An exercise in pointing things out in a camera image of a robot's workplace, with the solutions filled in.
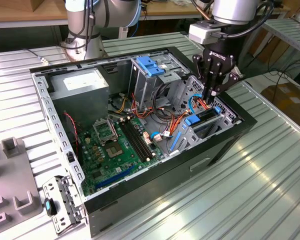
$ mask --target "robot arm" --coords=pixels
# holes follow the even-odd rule
[[[140,0],[66,0],[69,35],[62,45],[74,61],[105,55],[99,28],[130,27],[141,13]]]
[[[259,7],[258,3],[259,0],[215,0],[212,19],[190,26],[189,38],[205,47],[202,56],[193,56],[193,62],[197,77],[205,86],[202,99],[208,104],[215,96],[243,80],[236,64],[245,38],[259,28],[274,10],[272,0],[267,0]],[[262,19],[251,26],[252,20],[263,7]],[[227,74],[228,81],[223,83]]]

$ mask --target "gray plastic holder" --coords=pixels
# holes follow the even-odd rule
[[[25,144],[0,143],[0,233],[42,212],[42,204]]]

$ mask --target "robotiq logo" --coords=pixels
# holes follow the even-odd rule
[[[209,55],[216,56],[217,58],[222,59],[223,61],[226,60],[226,57],[225,57],[225,56],[222,56],[222,55],[220,55],[220,54],[218,54],[218,53],[216,53],[216,52],[214,52],[214,51],[210,51]]]

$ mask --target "metal slatted surface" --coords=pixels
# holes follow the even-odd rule
[[[300,23],[290,18],[271,19],[262,27],[300,51]]]
[[[179,33],[104,45],[109,55],[176,45],[188,58],[201,51]],[[57,47],[35,52],[50,62],[67,61]],[[18,63],[24,59],[30,63]],[[65,172],[26,70],[38,62],[24,51],[0,53],[0,139],[23,138],[43,198],[40,186]],[[300,239],[300,130],[248,86],[238,84],[228,93],[257,119],[256,126],[220,162],[96,239]],[[59,239],[85,239],[88,231],[81,224]],[[38,236],[57,239],[44,211],[1,233],[0,240]]]

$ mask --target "wooden shelf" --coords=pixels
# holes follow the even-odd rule
[[[287,12],[290,9],[286,6],[275,9],[274,14]],[[198,15],[199,13],[191,4],[179,6],[172,1],[149,2],[147,4],[147,16],[171,16],[171,15]],[[0,22],[17,21],[46,21],[46,20],[66,20],[67,10],[63,0],[44,0],[44,2],[34,11],[22,11],[0,6]]]

